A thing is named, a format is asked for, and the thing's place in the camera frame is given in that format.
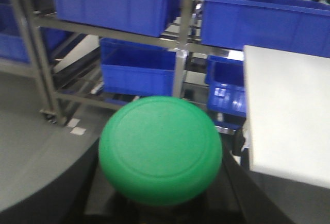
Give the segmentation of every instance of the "green round object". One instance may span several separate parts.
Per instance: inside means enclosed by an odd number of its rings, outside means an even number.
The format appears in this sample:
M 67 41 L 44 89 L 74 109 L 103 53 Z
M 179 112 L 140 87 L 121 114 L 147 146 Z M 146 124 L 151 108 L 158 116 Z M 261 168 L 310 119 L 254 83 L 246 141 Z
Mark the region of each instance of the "green round object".
M 126 197 L 148 205 L 185 202 L 213 181 L 222 146 L 211 119 L 178 98 L 147 97 L 120 109 L 106 124 L 100 163 Z

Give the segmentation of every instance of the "metal shelving rack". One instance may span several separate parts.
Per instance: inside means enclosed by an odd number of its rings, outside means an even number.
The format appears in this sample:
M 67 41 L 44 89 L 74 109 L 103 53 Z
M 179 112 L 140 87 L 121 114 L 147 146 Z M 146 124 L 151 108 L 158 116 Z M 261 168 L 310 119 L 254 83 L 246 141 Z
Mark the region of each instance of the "metal shelving rack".
M 42 40 L 40 27 L 49 27 L 85 33 L 99 37 L 109 37 L 131 42 L 145 43 L 150 45 L 167 47 L 176 50 L 176 66 L 174 76 L 173 96 L 183 97 L 182 89 L 185 78 L 185 66 L 188 55 L 192 53 L 213 54 L 226 56 L 229 50 L 199 44 L 198 39 L 191 36 L 191 28 L 195 28 L 198 14 L 193 13 L 193 0 L 183 0 L 182 12 L 178 33 L 165 32 L 160 38 L 138 35 L 108 28 L 96 27 L 92 25 L 79 24 L 58 20 L 54 13 L 43 13 L 37 10 L 34 0 L 12 0 L 15 7 L 15 14 L 20 22 L 20 28 L 32 61 L 35 71 L 41 71 L 37 82 L 43 83 L 47 89 L 48 109 L 51 110 L 53 118 L 60 124 L 65 124 L 74 112 L 72 103 L 94 105 L 102 108 L 117 110 L 132 97 L 122 97 L 118 94 L 97 95 L 90 94 L 90 89 L 100 84 L 101 73 L 97 66 L 98 51 L 95 50 L 86 55 L 81 60 L 85 63 L 75 63 L 71 69 L 67 69 L 68 75 L 63 72 L 55 74 L 52 66 L 48 63 L 47 53 Z M 226 128 L 218 127 L 222 132 L 232 133 Z

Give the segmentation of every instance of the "stainless steel shelf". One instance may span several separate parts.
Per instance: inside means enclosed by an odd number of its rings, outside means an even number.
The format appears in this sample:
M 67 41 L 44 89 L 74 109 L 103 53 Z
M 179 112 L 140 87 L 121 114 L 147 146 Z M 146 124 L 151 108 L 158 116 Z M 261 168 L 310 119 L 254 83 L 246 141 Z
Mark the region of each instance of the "stainless steel shelf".
M 62 29 L 72 32 L 80 32 L 90 35 L 97 35 L 101 37 L 109 37 L 113 39 L 126 40 L 136 43 L 168 47 L 168 48 L 177 48 L 178 42 L 176 40 L 171 40 L 167 38 L 155 38 L 151 36 L 138 35 L 136 33 L 123 32 L 113 29 L 108 29 L 104 27 L 96 27 L 86 24 L 73 23 L 67 21 L 61 21 L 53 16 L 36 16 L 35 24 L 42 27 L 51 27 Z
M 31 65 L 4 58 L 0 58 L 0 72 L 34 78 Z
M 113 30 L 104 27 L 96 27 L 87 24 L 67 22 L 59 20 L 54 16 L 37 16 L 35 17 L 35 22 L 38 26 L 42 27 L 51 27 L 72 32 L 81 32 L 90 35 L 109 37 L 113 39 L 126 40 L 136 43 L 141 43 L 141 41 L 143 41 L 144 44 L 162 46 L 171 49 L 176 49 L 178 47 L 178 41 L 175 39 L 156 38 L 145 35 L 138 35 L 136 33 Z M 217 56 L 226 56 L 228 55 L 229 51 L 231 51 L 230 49 L 223 49 L 220 47 L 207 46 L 196 43 L 187 43 L 185 49 L 192 53 L 213 54 Z

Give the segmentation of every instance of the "sticker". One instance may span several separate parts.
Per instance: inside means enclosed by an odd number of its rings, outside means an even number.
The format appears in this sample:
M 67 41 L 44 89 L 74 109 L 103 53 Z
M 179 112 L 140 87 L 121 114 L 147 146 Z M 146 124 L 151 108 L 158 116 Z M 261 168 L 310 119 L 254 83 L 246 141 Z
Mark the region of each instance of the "sticker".
M 72 131 L 70 132 L 71 134 L 74 135 L 83 135 L 85 133 L 86 129 L 81 128 L 81 127 L 75 127 L 72 129 Z
M 70 122 L 68 122 L 67 126 L 68 126 L 69 128 L 74 128 L 74 127 L 77 126 L 77 124 L 79 123 L 79 121 L 80 121 L 80 119 L 72 118 L 72 119 L 70 120 Z

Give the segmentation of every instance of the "metal shelf post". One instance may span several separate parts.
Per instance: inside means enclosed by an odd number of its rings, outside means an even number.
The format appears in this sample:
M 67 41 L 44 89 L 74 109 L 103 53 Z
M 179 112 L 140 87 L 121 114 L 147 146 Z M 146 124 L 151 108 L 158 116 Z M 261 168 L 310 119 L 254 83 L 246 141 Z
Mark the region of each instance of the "metal shelf post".
M 25 43 L 28 56 L 30 59 L 31 64 L 31 72 L 33 74 L 33 77 L 35 78 L 37 89 L 42 101 L 42 109 L 41 112 L 44 114 L 53 114 L 53 108 L 50 102 L 50 95 L 47 90 L 47 86 L 45 85 L 44 79 L 43 79 L 43 73 L 40 69 L 40 65 L 38 62 L 38 57 L 36 53 L 35 46 L 33 44 L 33 41 L 31 39 L 31 35 L 29 32 L 29 26 L 28 21 L 26 19 L 25 11 L 23 10 L 23 6 L 21 3 L 21 0 L 11 0 L 14 15 L 21 33 L 21 36 L 23 38 L 23 41 Z M 27 66 L 18 66 L 12 64 L 13 67 L 10 65 L 8 66 L 8 72 L 15 73 L 14 68 L 18 68 L 18 75 L 26 75 L 29 72 L 27 71 Z

